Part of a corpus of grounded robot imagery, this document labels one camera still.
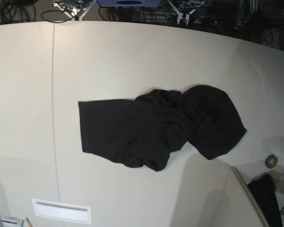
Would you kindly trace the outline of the blue box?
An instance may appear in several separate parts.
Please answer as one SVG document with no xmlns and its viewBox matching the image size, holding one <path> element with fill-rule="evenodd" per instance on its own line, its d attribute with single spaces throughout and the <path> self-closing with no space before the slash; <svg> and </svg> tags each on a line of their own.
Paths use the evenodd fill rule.
<svg viewBox="0 0 284 227">
<path fill-rule="evenodd" d="M 158 7 L 165 5 L 167 0 L 98 0 L 102 7 Z"/>
</svg>

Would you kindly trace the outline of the black keyboard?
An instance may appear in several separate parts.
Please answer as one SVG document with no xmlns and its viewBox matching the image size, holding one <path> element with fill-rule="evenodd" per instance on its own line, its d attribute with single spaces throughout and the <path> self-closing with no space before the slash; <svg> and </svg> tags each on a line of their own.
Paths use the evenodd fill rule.
<svg viewBox="0 0 284 227">
<path fill-rule="evenodd" d="M 260 207 L 270 227 L 282 227 L 282 219 L 275 196 L 275 185 L 271 175 L 265 174 L 248 184 L 248 188 Z"/>
</svg>

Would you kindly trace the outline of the black t-shirt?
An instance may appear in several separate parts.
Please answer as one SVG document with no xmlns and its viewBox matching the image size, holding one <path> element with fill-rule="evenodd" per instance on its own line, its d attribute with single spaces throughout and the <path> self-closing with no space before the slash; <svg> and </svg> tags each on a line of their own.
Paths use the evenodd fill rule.
<svg viewBox="0 0 284 227">
<path fill-rule="evenodd" d="M 212 160 L 230 152 L 247 131 L 229 96 L 207 85 L 79 102 L 79 114 L 83 152 L 156 172 L 186 143 Z"/>
</svg>

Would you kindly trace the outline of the green tape roll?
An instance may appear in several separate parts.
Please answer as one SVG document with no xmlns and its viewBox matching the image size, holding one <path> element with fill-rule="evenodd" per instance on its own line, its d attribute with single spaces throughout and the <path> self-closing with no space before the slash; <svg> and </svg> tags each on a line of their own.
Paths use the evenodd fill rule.
<svg viewBox="0 0 284 227">
<path fill-rule="evenodd" d="M 274 168 L 277 164 L 277 157 L 275 155 L 269 155 L 265 159 L 265 166 L 269 169 Z"/>
</svg>

